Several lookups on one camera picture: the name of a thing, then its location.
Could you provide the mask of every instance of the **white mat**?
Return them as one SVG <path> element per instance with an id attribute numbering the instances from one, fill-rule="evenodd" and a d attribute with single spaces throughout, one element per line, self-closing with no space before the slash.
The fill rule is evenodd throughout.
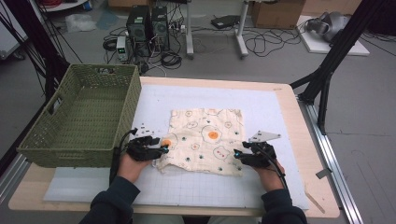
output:
<path id="1" fill-rule="evenodd" d="M 312 19 L 310 16 L 300 16 L 297 21 L 297 25 L 302 24 L 305 21 Z M 315 31 L 303 31 L 305 28 L 298 29 L 303 39 L 303 42 L 310 53 L 328 53 L 330 51 L 329 43 L 324 41 L 324 39 L 318 35 Z M 361 42 L 356 41 L 355 46 L 349 51 L 347 55 L 358 55 L 358 56 L 368 56 L 370 52 L 361 44 Z"/>
<path id="2" fill-rule="evenodd" d="M 109 175 L 109 168 L 56 168 L 44 201 L 90 202 L 108 188 Z"/>
<path id="3" fill-rule="evenodd" d="M 258 130 L 280 133 L 281 138 L 269 143 L 287 170 L 293 204 L 308 208 L 287 129 L 273 92 L 144 85 L 132 127 L 144 123 L 153 129 L 155 136 L 161 137 L 167 133 L 172 109 L 194 107 L 240 108 L 247 136 Z M 264 193 L 258 175 L 247 166 L 243 177 L 187 172 L 176 167 L 165 168 L 165 173 L 161 174 L 150 166 L 135 184 L 142 190 L 135 204 L 262 208 Z"/>

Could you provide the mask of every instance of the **computer tower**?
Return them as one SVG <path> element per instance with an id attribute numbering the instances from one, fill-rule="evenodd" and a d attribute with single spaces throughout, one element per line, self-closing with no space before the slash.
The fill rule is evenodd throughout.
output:
<path id="1" fill-rule="evenodd" d="M 132 6 L 126 22 L 132 50 L 135 56 L 150 56 L 150 41 L 153 37 L 149 6 Z"/>
<path id="2" fill-rule="evenodd" d="M 169 45 L 168 13 L 166 7 L 154 7 L 151 12 L 152 30 L 156 50 L 167 51 Z"/>

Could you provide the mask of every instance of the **orange circle pattern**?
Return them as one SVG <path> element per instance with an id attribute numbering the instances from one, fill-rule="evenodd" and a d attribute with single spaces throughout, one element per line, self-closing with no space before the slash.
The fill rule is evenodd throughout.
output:
<path id="1" fill-rule="evenodd" d="M 172 142 L 169 139 L 164 139 L 162 145 L 163 146 L 168 145 L 170 147 L 172 145 Z"/>
<path id="2" fill-rule="evenodd" d="M 208 136 L 209 136 L 209 138 L 211 138 L 211 139 L 217 139 L 217 138 L 219 137 L 219 134 L 216 133 L 216 132 L 210 132 L 210 133 L 208 134 Z"/>

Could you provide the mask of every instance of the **wicker basket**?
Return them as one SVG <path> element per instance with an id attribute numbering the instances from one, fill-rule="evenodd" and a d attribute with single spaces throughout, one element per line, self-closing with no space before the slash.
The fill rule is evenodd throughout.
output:
<path id="1" fill-rule="evenodd" d="M 72 64 L 18 151 L 43 167 L 110 167 L 140 91 L 133 65 Z"/>

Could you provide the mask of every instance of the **aluminum frame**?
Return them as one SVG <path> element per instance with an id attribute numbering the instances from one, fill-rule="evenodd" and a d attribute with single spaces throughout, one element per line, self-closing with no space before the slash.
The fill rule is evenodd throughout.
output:
<path id="1" fill-rule="evenodd" d="M 309 117 L 309 122 L 313 128 L 314 135 L 318 140 L 322 158 L 326 161 L 326 165 L 332 170 L 332 183 L 338 192 L 339 199 L 343 205 L 349 223 L 362 224 L 363 220 L 361 219 L 361 213 L 359 212 L 349 187 L 347 186 L 347 182 L 344 179 L 343 172 L 332 150 L 329 138 L 327 135 L 321 133 L 321 130 L 317 125 L 318 112 L 315 109 L 315 106 L 304 105 L 304 109 Z"/>
<path id="2" fill-rule="evenodd" d="M 6 172 L 0 178 L 0 204 L 13 189 L 14 185 L 23 177 L 23 173 L 29 167 L 29 162 L 21 153 L 15 157 L 14 161 L 8 166 Z"/>

